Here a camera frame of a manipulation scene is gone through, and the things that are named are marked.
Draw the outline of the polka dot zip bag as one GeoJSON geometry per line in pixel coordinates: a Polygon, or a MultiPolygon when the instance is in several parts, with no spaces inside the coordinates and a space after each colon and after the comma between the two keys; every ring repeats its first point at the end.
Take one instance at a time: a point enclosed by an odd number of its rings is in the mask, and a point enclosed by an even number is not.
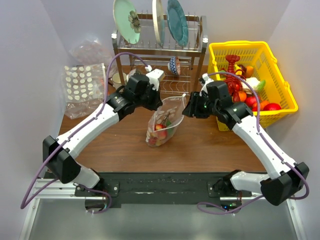
{"type": "Polygon", "coordinates": [[[185,117],[182,112],[186,104],[185,93],[162,100],[162,106],[153,113],[148,122],[145,142],[149,147],[159,147],[173,137],[185,117]]]}

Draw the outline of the red toy lobster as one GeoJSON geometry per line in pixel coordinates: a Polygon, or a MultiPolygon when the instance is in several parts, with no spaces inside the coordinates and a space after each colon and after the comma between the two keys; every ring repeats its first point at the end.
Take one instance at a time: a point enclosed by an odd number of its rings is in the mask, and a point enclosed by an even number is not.
{"type": "MultiPolygon", "coordinates": [[[[223,67],[220,70],[222,72],[234,74],[235,76],[236,76],[236,73],[239,73],[239,75],[237,75],[237,76],[239,78],[240,77],[244,78],[245,72],[243,71],[243,69],[242,68],[240,68],[240,69],[235,68],[236,63],[241,59],[241,57],[236,54],[228,54],[225,56],[225,59],[228,62],[227,69],[225,69],[223,67]]],[[[236,78],[235,76],[229,75],[229,74],[223,74],[223,76],[225,76],[224,82],[227,84],[228,91],[231,95],[233,93],[237,93],[243,89],[242,82],[238,78],[236,78]]]]}

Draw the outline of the white toy cauliflower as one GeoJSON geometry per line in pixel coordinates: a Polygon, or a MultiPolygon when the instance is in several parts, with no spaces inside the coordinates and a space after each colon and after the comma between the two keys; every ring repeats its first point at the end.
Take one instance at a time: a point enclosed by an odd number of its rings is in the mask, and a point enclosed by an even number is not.
{"type": "MultiPolygon", "coordinates": [[[[257,92],[258,89],[259,89],[259,84],[261,83],[256,77],[250,77],[250,78],[247,78],[245,80],[245,82],[250,85],[250,87],[255,91],[257,92]]],[[[247,94],[252,94],[253,92],[251,91],[251,89],[245,84],[245,83],[242,83],[242,89],[244,92],[246,92],[247,94]]]]}

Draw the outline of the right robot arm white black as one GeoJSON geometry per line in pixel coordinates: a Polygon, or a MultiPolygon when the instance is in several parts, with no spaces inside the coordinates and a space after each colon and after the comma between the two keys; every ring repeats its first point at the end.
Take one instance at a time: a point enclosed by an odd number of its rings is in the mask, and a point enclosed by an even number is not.
{"type": "Polygon", "coordinates": [[[259,193],[278,206],[306,186],[309,167],[281,150],[245,103],[232,101],[225,82],[209,78],[200,79],[200,84],[201,91],[191,93],[183,115],[202,119],[216,116],[249,146],[266,170],[265,174],[234,170],[216,183],[218,189],[230,197],[239,191],[259,193]]]}

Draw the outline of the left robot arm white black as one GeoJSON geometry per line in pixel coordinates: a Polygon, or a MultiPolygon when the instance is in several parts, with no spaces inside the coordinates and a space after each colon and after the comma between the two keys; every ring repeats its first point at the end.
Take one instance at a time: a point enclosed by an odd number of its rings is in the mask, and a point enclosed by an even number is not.
{"type": "Polygon", "coordinates": [[[42,142],[45,166],[62,184],[82,185],[92,196],[99,196],[104,190],[102,178],[93,169],[76,162],[76,158],[92,140],[136,108],[156,111],[163,104],[160,82],[164,76],[165,73],[159,69],[147,74],[135,73],[125,86],[109,95],[76,127],[57,138],[47,136],[42,142]]]}

